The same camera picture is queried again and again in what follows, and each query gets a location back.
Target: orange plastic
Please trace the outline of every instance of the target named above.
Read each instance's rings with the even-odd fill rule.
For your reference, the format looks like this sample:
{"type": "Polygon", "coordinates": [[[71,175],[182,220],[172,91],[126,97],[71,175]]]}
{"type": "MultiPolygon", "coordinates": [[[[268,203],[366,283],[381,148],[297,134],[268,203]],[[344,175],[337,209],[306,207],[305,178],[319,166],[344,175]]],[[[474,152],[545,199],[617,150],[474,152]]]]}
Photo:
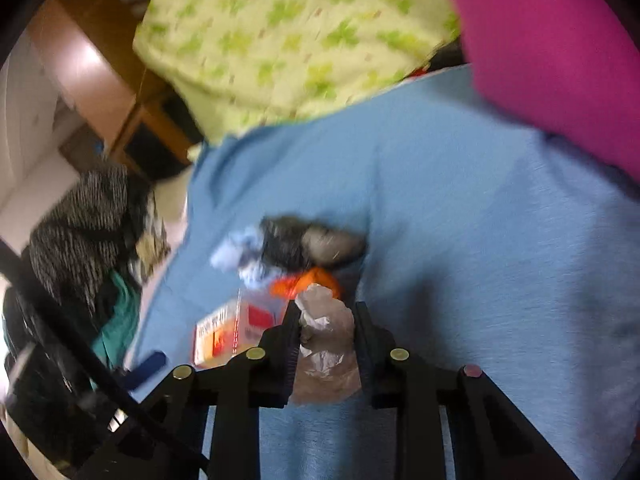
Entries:
{"type": "Polygon", "coordinates": [[[271,283],[270,293],[286,300],[295,300],[296,296],[307,290],[309,285],[317,283],[331,289],[336,300],[340,299],[340,285],[326,270],[314,267],[303,274],[293,274],[280,278],[271,283]]]}

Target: light blue cloth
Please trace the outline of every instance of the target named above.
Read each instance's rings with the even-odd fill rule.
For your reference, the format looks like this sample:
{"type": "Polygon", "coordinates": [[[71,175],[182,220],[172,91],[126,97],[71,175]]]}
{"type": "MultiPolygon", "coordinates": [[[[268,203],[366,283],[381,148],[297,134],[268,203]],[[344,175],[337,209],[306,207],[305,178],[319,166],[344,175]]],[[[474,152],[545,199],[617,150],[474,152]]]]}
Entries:
{"type": "Polygon", "coordinates": [[[215,269],[237,270],[246,288],[261,290],[284,271],[262,261],[264,233],[258,226],[249,226],[241,231],[231,231],[213,251],[209,263],[215,269]]]}
{"type": "MultiPolygon", "coordinates": [[[[261,128],[202,153],[138,355],[190,361],[195,323],[239,287],[208,264],[226,233],[264,215],[318,218],[367,233],[360,295],[374,322],[434,364],[481,365],[581,480],[606,480],[638,419],[638,197],[484,104],[469,68],[261,128]]],[[[360,396],[262,410],[262,477],[388,480],[394,432],[394,412],[360,396]]]]}

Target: pink fabric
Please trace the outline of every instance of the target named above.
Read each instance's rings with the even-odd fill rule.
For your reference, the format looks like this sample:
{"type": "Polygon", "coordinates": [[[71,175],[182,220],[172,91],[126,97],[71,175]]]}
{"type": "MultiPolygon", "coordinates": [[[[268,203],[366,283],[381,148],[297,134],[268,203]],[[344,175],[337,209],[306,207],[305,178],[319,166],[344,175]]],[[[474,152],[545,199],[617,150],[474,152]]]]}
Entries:
{"type": "Polygon", "coordinates": [[[640,180],[640,53],[604,0],[454,0],[477,90],[640,180]]]}

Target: yellow-green floral fabric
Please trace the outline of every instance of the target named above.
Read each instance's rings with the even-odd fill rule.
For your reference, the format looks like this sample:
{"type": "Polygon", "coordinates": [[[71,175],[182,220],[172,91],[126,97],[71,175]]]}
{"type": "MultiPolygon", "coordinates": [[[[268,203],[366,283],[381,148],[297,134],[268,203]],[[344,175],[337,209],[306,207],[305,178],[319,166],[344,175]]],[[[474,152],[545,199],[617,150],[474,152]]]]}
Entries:
{"type": "Polygon", "coordinates": [[[449,0],[151,0],[134,49],[217,143],[362,100],[457,34],[449,0]]]}

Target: plastic bag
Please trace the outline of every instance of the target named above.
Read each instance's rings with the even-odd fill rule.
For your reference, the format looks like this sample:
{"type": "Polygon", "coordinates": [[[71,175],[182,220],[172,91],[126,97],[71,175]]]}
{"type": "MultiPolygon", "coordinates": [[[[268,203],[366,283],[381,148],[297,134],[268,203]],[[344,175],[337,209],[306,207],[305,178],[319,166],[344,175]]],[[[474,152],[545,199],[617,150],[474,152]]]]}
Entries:
{"type": "Polygon", "coordinates": [[[296,305],[302,311],[302,333],[291,400],[341,402],[360,389],[353,314],[331,290],[315,283],[298,294],[296,305]]]}

